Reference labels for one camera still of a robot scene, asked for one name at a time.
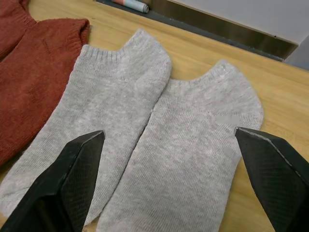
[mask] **wood grain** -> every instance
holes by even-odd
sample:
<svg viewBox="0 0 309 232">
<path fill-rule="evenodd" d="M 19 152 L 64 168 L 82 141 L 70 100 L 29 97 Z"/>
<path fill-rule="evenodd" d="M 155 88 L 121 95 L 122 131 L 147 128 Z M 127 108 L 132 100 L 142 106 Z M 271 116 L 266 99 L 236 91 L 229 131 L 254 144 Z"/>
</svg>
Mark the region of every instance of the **wood grain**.
<svg viewBox="0 0 309 232">
<path fill-rule="evenodd" d="M 261 130 L 285 138 L 309 160 L 308 72 L 92 0 L 31 0 L 29 10 L 36 20 L 88 18 L 92 25 L 89 43 L 102 49 L 121 48 L 138 28 L 143 28 L 169 53 L 171 77 L 175 79 L 197 78 L 220 59 L 227 59 L 246 75 L 262 101 L 265 121 Z M 96 223 L 85 231 L 94 232 Z M 273 231 L 241 161 L 220 232 Z"/>
</svg>

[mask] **sweater sleeve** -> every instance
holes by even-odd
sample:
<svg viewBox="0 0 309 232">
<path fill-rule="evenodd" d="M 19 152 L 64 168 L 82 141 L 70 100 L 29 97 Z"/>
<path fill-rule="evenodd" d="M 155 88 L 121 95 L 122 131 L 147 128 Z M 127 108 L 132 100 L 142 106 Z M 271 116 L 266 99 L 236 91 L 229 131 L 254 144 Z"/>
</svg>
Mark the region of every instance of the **sweater sleeve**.
<svg viewBox="0 0 309 232">
<path fill-rule="evenodd" d="M 0 0 L 0 61 L 36 21 L 27 10 L 28 0 Z"/>
</svg>

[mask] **white wall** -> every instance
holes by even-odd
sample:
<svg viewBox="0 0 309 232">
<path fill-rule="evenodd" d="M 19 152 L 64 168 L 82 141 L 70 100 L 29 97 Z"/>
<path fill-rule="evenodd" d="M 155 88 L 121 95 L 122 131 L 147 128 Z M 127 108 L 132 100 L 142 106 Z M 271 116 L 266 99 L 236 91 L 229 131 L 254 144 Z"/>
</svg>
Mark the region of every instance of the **white wall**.
<svg viewBox="0 0 309 232">
<path fill-rule="evenodd" d="M 309 0 L 173 0 L 300 44 L 309 35 Z"/>
</svg>

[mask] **ribbed knit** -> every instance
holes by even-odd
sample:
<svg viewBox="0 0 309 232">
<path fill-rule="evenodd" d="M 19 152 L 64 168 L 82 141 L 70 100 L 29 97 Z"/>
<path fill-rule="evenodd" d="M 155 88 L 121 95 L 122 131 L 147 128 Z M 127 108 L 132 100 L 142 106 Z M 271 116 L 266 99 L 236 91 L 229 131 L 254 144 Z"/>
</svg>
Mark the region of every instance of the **ribbed knit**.
<svg viewBox="0 0 309 232">
<path fill-rule="evenodd" d="M 0 61 L 36 24 L 27 11 L 29 0 L 0 0 Z"/>
<path fill-rule="evenodd" d="M 88 33 L 86 19 L 38 22 L 0 63 L 0 165 L 32 141 L 46 123 Z"/>
<path fill-rule="evenodd" d="M 226 61 L 170 80 L 103 210 L 98 232 L 217 232 L 241 157 L 234 128 L 259 129 L 261 103 Z"/>
<path fill-rule="evenodd" d="M 115 190 L 170 70 L 166 51 L 143 30 L 119 51 L 83 46 L 59 105 L 3 180 L 0 211 L 11 214 L 67 142 L 104 130 L 106 139 L 86 224 L 95 219 Z"/>
</svg>

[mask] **gray sock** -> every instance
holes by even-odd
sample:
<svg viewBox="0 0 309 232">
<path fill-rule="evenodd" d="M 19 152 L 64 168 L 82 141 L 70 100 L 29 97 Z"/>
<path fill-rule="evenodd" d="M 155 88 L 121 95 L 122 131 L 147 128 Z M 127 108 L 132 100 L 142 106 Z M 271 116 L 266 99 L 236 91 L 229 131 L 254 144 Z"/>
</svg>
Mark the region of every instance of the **gray sock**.
<svg viewBox="0 0 309 232">
<path fill-rule="evenodd" d="M 9 216 L 30 185 L 70 140 L 104 130 L 98 179 L 86 224 L 102 211 L 168 82 L 171 62 L 143 30 L 116 52 L 85 45 L 61 101 L 0 186 L 0 211 Z"/>
<path fill-rule="evenodd" d="M 217 232 L 241 156 L 234 128 L 262 121 L 256 93 L 226 61 L 170 80 L 97 231 Z"/>
</svg>

